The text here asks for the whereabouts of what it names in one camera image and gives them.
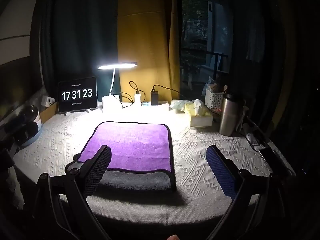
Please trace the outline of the person's hand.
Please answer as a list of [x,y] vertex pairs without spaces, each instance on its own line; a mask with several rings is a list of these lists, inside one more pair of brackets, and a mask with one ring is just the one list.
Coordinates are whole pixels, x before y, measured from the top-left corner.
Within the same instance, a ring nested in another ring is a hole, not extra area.
[[180,240],[177,235],[170,236],[167,240]]

